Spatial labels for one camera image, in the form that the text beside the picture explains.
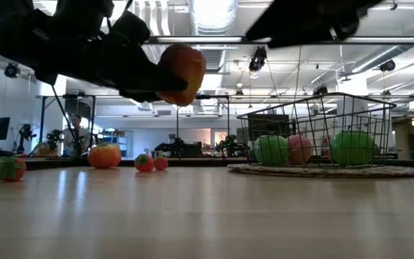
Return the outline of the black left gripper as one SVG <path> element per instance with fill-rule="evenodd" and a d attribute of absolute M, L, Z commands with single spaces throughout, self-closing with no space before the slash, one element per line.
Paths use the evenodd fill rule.
<path fill-rule="evenodd" d="M 0 18 L 0 55 L 31 68 L 45 83 L 63 75 L 119 89 L 120 96 L 139 103 L 162 101 L 156 92 L 187 89 L 185 80 L 149 61 L 141 45 L 150 32 L 131 12 L 107 34 L 75 39 L 51 34 L 51 19 L 40 10 Z"/>

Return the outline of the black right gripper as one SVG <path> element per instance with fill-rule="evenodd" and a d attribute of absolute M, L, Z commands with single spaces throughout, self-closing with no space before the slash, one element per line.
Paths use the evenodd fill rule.
<path fill-rule="evenodd" d="M 336 37 L 354 35 L 368 10 L 383 0 L 335 0 L 331 22 Z M 331 40 L 329 24 L 320 13 L 324 0 L 274 0 L 246 31 L 248 41 L 268 38 L 270 48 L 309 45 Z"/>

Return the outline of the red toy apple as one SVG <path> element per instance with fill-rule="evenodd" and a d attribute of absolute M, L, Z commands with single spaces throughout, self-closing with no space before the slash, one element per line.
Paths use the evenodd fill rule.
<path fill-rule="evenodd" d="M 206 59 L 202 52 L 180 43 L 169 46 L 161 55 L 157 66 L 182 78 L 185 90 L 161 91 L 157 96 L 169 104 L 188 106 L 196 97 L 206 72 Z"/>

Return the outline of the orange toy tomato green top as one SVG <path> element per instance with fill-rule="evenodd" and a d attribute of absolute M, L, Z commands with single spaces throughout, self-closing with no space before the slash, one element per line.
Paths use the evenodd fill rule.
<path fill-rule="evenodd" d="M 118 145 L 95 145 L 90 149 L 88 154 L 88 163 L 97 169 L 117 167 L 120 162 L 121 151 Z"/>

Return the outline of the pink toy peach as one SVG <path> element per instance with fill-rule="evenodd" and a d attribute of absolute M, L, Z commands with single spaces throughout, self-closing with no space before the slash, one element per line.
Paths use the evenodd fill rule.
<path fill-rule="evenodd" d="M 287 161 L 294 165 L 303 165 L 312 156 L 312 144 L 306 136 L 291 135 L 287 139 Z"/>

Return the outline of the green toy apple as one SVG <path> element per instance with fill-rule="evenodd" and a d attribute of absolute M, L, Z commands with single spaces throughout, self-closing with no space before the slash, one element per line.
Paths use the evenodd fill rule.
<path fill-rule="evenodd" d="M 278 135 L 258 137 L 254 144 L 254 154 L 262 165 L 282 165 L 288 156 L 288 141 Z"/>
<path fill-rule="evenodd" d="M 341 131 L 331 141 L 331 157 L 340 166 L 368 165 L 373 159 L 374 140 L 366 132 Z"/>

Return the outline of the red strawberry with leafy top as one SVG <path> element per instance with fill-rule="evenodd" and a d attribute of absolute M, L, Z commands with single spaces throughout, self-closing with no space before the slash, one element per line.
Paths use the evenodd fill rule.
<path fill-rule="evenodd" d="M 17 182 L 23 178 L 27 170 L 25 161 L 17 155 L 0 157 L 0 181 Z"/>

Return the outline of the black beam with light strips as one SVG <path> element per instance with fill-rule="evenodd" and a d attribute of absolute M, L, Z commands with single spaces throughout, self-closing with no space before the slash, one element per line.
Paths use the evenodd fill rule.
<path fill-rule="evenodd" d="M 270 38 L 248 40 L 245 36 L 150 36 L 145 44 L 169 45 L 185 43 L 190 45 L 266 45 Z M 310 45 L 414 45 L 414 37 L 349 37 L 344 41 L 337 38 L 329 41 L 311 42 Z"/>

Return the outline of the person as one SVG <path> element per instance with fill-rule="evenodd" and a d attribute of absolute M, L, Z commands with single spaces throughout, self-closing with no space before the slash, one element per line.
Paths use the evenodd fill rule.
<path fill-rule="evenodd" d="M 63 130 L 64 153 L 69 157 L 82 156 L 90 144 L 90 132 L 81 127 L 82 117 L 74 114 L 71 118 L 71 127 Z"/>

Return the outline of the dark cabinet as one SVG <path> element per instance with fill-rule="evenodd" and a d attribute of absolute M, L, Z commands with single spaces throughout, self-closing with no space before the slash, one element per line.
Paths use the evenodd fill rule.
<path fill-rule="evenodd" d="M 250 139 L 267 135 L 287 138 L 296 132 L 296 121 L 284 114 L 251 114 L 247 121 Z"/>

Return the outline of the silver ventilation duct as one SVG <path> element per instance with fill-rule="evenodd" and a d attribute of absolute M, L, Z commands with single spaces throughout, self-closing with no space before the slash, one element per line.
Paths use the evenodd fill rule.
<path fill-rule="evenodd" d="M 190 23 L 195 36 L 226 36 L 234 26 L 238 0 L 189 0 Z M 206 74 L 201 84 L 202 91 L 213 91 L 221 87 L 227 51 L 202 49 L 206 59 Z"/>

